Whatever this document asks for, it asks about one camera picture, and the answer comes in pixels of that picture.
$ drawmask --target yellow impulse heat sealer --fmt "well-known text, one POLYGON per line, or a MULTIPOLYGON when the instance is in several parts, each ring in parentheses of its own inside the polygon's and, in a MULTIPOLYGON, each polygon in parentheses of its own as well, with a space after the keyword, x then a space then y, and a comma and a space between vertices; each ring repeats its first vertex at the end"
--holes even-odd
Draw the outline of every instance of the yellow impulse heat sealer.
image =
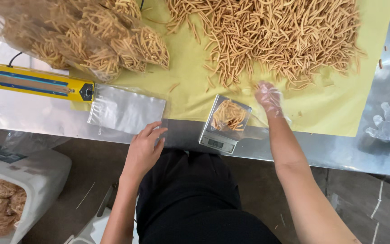
POLYGON ((68 75, 0 64, 0 89, 91 103, 94 82, 68 75))

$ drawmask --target bare hand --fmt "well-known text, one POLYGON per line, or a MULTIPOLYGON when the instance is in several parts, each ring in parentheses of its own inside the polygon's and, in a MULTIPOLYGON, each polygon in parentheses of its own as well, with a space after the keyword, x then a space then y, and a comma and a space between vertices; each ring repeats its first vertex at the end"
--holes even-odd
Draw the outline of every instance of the bare hand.
POLYGON ((168 130, 168 128, 154 129, 161 124, 161 121, 148 124, 138 135, 133 136, 122 176, 133 177, 133 180, 141 181, 154 166, 163 150, 165 138, 162 138, 156 146, 154 142, 168 130))
POLYGON ((258 86, 260 88, 255 93, 255 98, 266 110, 267 116, 284 117, 280 105, 281 92, 278 88, 265 81, 260 81, 258 86))

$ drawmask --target person's arm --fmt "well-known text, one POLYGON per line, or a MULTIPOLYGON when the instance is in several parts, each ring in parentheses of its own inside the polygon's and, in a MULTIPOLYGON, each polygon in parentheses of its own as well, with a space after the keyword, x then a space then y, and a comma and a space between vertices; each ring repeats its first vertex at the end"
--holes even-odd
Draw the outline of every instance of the person's arm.
POLYGON ((306 157, 282 115, 279 94, 270 83, 260 83, 256 98, 266 111, 276 174, 299 240, 303 244, 360 244, 317 186, 306 157))
POLYGON ((138 187, 144 175, 154 166, 163 150, 165 138, 154 142, 167 128, 154 129, 154 122, 132 138, 118 191, 100 244, 129 244, 133 240, 133 217, 138 187))

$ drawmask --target digital kitchen scale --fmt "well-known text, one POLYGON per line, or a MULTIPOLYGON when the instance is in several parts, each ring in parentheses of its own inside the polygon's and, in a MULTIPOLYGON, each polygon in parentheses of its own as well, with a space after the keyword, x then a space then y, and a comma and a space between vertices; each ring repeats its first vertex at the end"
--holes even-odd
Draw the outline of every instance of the digital kitchen scale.
MULTIPOLYGON (((216 95, 216 98, 214 99, 213 107, 211 108, 209 114, 209 118, 207 119, 207 123, 205 124, 204 129, 201 133, 199 144, 210 148, 214 148, 222 152, 233 154, 236 144, 240 140, 240 135, 241 133, 243 133, 243 131, 233 131, 233 130, 220 131, 220 130, 215 130, 211 126, 211 123, 213 122, 213 117, 212 117, 213 113, 216 111, 216 109, 218 109, 219 105, 224 100, 230 100, 230 98, 221 96, 219 94, 216 95)), ((246 109, 248 113, 251 113, 252 111, 251 107, 243 103, 236 102, 234 100, 231 101, 233 103, 240 105, 242 108, 246 109)), ((241 129, 245 129, 247 120, 248 118, 245 118, 242 121, 243 126, 240 127, 241 129)))

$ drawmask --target stainless steel table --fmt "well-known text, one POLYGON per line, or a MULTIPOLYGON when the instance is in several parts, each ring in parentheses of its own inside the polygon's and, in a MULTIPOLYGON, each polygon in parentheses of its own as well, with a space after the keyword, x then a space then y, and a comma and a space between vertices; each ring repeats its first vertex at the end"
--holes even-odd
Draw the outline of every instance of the stainless steel table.
MULTIPOLYGON (((380 104, 390 104, 390 24, 385 45, 389 50, 382 53, 383 69, 378 69, 374 75, 355 138, 294 133, 311 165, 390 175, 390 143, 365 133, 367 127, 374 126, 373 116, 382 114, 380 104)), ((87 117, 88 112, 72 111, 69 102, 62 99, 0 90, 0 129, 130 142, 131 136, 123 132, 111 138, 98 135, 98 127, 87 124, 87 117)), ((218 153, 198 144, 203 126, 203 122, 169 120, 166 146, 218 153)), ((267 139, 243 139, 237 144, 233 156, 272 161, 267 139)))

